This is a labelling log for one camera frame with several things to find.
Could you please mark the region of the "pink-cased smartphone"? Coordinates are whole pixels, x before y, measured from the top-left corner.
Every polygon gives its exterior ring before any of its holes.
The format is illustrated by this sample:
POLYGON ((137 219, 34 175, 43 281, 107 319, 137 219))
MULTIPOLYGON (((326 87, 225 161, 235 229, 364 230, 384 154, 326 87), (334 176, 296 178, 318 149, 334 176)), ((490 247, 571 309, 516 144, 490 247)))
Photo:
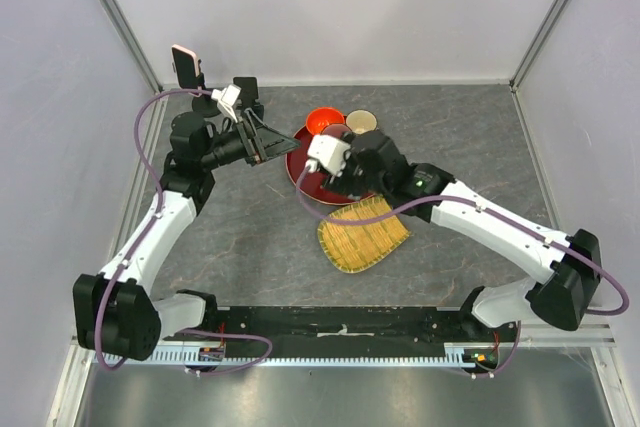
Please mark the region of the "pink-cased smartphone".
POLYGON ((198 55, 178 44, 171 46, 171 53, 178 85, 182 89, 203 89, 204 77, 198 55))

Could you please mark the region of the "black folding phone stand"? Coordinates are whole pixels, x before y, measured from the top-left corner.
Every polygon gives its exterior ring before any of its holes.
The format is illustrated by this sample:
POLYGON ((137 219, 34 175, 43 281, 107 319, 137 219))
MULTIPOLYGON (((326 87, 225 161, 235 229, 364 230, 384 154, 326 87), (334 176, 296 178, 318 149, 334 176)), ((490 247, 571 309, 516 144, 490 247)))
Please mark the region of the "black folding phone stand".
POLYGON ((256 77, 236 76, 233 84, 240 88, 238 109, 250 109, 260 120, 264 119, 264 105, 259 100, 258 81, 256 77))

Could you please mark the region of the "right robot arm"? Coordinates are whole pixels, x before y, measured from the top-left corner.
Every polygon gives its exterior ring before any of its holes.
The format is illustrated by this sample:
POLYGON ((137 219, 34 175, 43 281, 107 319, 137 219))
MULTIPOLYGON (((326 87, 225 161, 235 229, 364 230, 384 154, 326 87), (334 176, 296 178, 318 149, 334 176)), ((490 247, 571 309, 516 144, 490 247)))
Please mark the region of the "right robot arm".
POLYGON ((493 328, 535 318, 565 331, 580 326, 601 281, 591 267, 600 261, 594 234, 567 234, 528 221, 432 164, 409 163, 380 131, 316 135, 307 156, 327 173, 327 190, 353 197, 380 194, 394 213, 469 237, 525 273, 520 281, 472 291, 457 318, 465 338, 481 340, 493 328))

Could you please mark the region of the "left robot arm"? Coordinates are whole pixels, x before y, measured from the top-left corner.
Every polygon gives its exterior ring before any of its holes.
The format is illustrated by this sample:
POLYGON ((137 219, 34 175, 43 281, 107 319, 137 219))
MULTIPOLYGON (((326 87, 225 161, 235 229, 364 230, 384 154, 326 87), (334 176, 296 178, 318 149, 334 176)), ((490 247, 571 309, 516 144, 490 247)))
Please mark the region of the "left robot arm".
POLYGON ((185 329, 198 340, 215 336, 220 318, 214 295, 180 290, 152 301, 157 274, 208 201, 215 169, 237 161, 259 165, 300 146, 252 110, 226 132, 199 113, 180 114, 172 121, 170 144, 160 188, 132 236, 98 274, 82 274, 73 285, 76 336, 85 349, 143 361, 159 340, 185 329))

